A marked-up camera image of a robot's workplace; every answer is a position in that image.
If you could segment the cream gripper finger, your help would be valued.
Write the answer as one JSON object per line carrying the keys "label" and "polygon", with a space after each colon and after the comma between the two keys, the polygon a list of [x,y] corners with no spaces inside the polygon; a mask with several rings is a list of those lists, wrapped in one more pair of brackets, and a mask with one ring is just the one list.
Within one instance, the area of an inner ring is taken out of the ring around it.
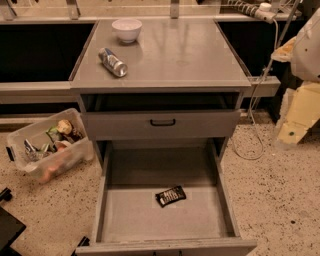
{"label": "cream gripper finger", "polygon": [[295,42],[295,37],[288,40],[284,45],[273,51],[271,54],[271,59],[278,62],[290,62],[292,59]]}
{"label": "cream gripper finger", "polygon": [[304,81],[296,90],[287,88],[283,96],[276,141],[296,145],[320,120],[320,84]]}

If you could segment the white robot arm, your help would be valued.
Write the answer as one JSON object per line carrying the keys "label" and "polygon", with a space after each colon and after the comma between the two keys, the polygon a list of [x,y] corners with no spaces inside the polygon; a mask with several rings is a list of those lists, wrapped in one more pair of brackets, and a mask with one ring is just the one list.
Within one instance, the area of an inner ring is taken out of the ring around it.
{"label": "white robot arm", "polygon": [[320,120],[320,8],[298,34],[275,50],[271,58],[289,62],[292,74],[302,80],[283,95],[275,143],[293,147]]}

